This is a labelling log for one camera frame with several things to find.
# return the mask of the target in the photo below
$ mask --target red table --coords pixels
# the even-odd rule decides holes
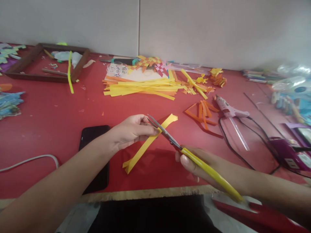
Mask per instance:
[[[0,121],[0,167],[5,168],[20,161],[43,155],[52,154],[65,163],[78,152],[81,131],[85,127],[109,125],[115,126],[126,117],[134,114],[150,114],[160,123],[171,113],[178,116],[167,129],[180,144],[201,147],[231,162],[246,166],[228,148],[224,139],[215,137],[201,130],[197,123],[184,113],[202,96],[178,92],[174,101],[150,94],[130,94],[110,97],[103,95],[102,79],[106,75],[106,66],[99,61],[98,54],[91,54],[90,59],[96,63],[83,69],[79,76],[80,82],[75,83],[74,94],[70,93],[69,85],[65,83],[49,83],[25,80],[13,80],[0,77],[0,83],[12,83],[12,92],[25,91],[25,100],[20,105],[22,115],[7,117]],[[176,72],[179,79],[185,79],[181,72]],[[288,138],[293,138],[285,126],[288,122],[283,113],[269,104],[269,89],[264,84],[247,82],[238,71],[224,71],[228,83],[224,88],[216,88],[218,94],[233,107],[249,111],[267,132],[269,136],[279,136],[278,132],[260,114],[255,106],[245,97],[246,92],[254,102],[262,102],[259,107],[269,119]],[[210,94],[209,103],[213,103]],[[213,114],[212,121],[217,121],[221,114]],[[258,128],[248,119],[244,122],[258,131]],[[233,146],[258,171],[270,172],[277,166],[268,149],[253,132],[238,126],[245,137],[250,151],[245,151],[242,143],[232,139],[236,133],[229,120],[224,120],[225,130]],[[221,134],[218,126],[210,129]],[[191,174],[181,164],[175,162],[174,148],[159,137],[127,175],[122,163],[130,159],[141,146],[136,143],[119,152],[110,161],[110,181],[105,192],[157,189],[198,185]],[[0,173],[0,199],[16,198],[40,179],[55,170],[51,158],[41,158],[23,164],[12,170]],[[280,169],[276,176],[297,183],[305,183],[302,177]]]

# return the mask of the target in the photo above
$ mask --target smartphone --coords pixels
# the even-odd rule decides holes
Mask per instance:
[[[93,141],[95,138],[107,133],[110,127],[108,125],[104,126],[94,126],[84,128],[82,130],[81,141],[79,146],[79,151],[82,150],[87,144]],[[106,166],[97,174],[89,186],[85,189],[83,194],[93,193],[107,188],[109,183],[109,162]]]
[[[311,129],[309,128],[295,128],[302,140],[311,147]]]

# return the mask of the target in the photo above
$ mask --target purple object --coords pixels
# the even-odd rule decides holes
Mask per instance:
[[[12,65],[14,65],[18,60],[12,59],[12,58],[7,58],[7,63],[6,64],[0,64],[0,67],[2,70],[0,72],[6,72],[9,68],[11,68]]]
[[[270,143],[276,149],[282,164],[290,170],[311,172],[311,158],[306,152],[296,152],[300,147],[295,140],[273,137]]]
[[[300,142],[301,145],[304,147],[309,147],[307,143],[304,142],[303,138],[297,133],[295,128],[308,128],[311,129],[310,126],[299,124],[299,123],[285,123],[285,125],[289,128],[289,130],[295,135],[295,137],[298,139],[298,142]]]

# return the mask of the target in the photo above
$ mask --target yellow scissors handle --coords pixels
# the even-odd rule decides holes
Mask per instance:
[[[207,165],[204,161],[192,154],[187,148],[183,148],[181,153],[190,158],[200,168],[202,168],[207,174],[209,174],[217,183],[219,183],[236,202],[242,202],[243,197],[231,186],[221,175],[218,174],[213,168]]]

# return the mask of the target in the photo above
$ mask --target scissor blade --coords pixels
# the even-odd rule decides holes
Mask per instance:
[[[167,133],[167,131],[162,127],[162,125],[160,125],[152,116],[150,116],[149,114],[147,114],[147,115],[148,115],[148,117],[151,118],[151,120],[154,122],[154,124],[156,124],[157,127],[160,128],[160,130],[162,130],[162,132],[166,132]]]
[[[157,126],[155,123],[153,123],[149,118],[148,118],[148,121],[149,121],[149,123],[150,123],[151,125],[153,125],[155,128],[158,128],[158,126]]]
[[[170,143],[172,145],[175,145],[176,147],[178,147],[179,149],[182,149],[181,146],[175,141],[175,139],[166,131],[166,129],[164,129],[162,127],[162,125],[160,125],[152,116],[150,116],[149,114],[147,114],[148,117],[150,117],[152,119],[152,121],[154,121],[154,123],[162,130],[162,134],[163,136],[170,141]]]

